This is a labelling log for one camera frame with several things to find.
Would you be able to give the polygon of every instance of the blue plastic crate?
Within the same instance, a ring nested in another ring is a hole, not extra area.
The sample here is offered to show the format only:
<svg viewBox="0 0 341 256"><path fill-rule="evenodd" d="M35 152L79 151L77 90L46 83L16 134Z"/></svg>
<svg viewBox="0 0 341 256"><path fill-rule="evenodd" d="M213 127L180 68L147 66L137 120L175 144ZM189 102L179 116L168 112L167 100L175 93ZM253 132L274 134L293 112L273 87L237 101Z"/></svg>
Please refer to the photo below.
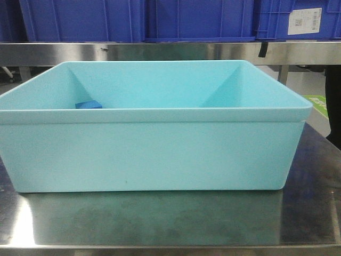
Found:
<svg viewBox="0 0 341 256"><path fill-rule="evenodd" d="M280 189L311 108L246 61L66 62L0 96L0 155L19 192Z"/></svg>
<svg viewBox="0 0 341 256"><path fill-rule="evenodd" d="M0 0L0 42L26 40L19 0Z"/></svg>
<svg viewBox="0 0 341 256"><path fill-rule="evenodd" d="M32 42L141 42L144 0L20 0Z"/></svg>
<svg viewBox="0 0 341 256"><path fill-rule="evenodd" d="M341 0L255 0L257 39L339 39Z"/></svg>
<svg viewBox="0 0 341 256"><path fill-rule="evenodd" d="M252 41L254 0L150 0L149 42Z"/></svg>

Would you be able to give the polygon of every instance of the metal table surface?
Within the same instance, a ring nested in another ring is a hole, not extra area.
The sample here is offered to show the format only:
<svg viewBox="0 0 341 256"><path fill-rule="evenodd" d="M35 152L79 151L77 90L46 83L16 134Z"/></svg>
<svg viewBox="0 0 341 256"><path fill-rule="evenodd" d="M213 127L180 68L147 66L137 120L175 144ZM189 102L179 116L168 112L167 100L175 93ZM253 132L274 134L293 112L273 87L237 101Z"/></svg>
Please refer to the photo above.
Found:
<svg viewBox="0 0 341 256"><path fill-rule="evenodd" d="M0 255L341 255L340 188L309 125L278 191L18 194L0 163Z"/></svg>
<svg viewBox="0 0 341 256"><path fill-rule="evenodd" d="M0 66L81 60L248 60L254 65L341 64L341 41L247 43L0 43Z"/></svg>

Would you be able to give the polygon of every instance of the blue block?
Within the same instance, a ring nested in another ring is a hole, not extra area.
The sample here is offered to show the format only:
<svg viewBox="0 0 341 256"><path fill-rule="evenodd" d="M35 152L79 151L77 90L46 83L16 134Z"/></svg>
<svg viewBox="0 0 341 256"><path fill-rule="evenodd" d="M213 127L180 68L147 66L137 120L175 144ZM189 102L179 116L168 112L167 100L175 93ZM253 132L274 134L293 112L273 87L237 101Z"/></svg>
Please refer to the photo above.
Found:
<svg viewBox="0 0 341 256"><path fill-rule="evenodd" d="M77 109L103 108L103 106L95 100L77 103L75 106Z"/></svg>

